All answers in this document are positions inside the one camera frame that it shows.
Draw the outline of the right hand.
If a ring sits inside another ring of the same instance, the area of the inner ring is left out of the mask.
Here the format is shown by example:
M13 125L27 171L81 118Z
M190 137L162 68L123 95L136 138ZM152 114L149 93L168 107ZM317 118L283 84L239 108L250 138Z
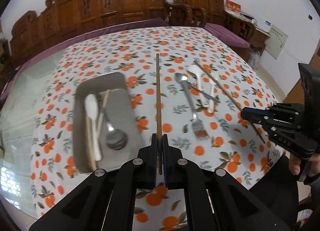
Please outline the right hand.
M296 180L296 176L302 171L302 160L293 154L289 154L288 167L289 167L289 180ZM314 153L310 159L310 168L307 170L306 178L304 180L305 185L319 186L319 154Z

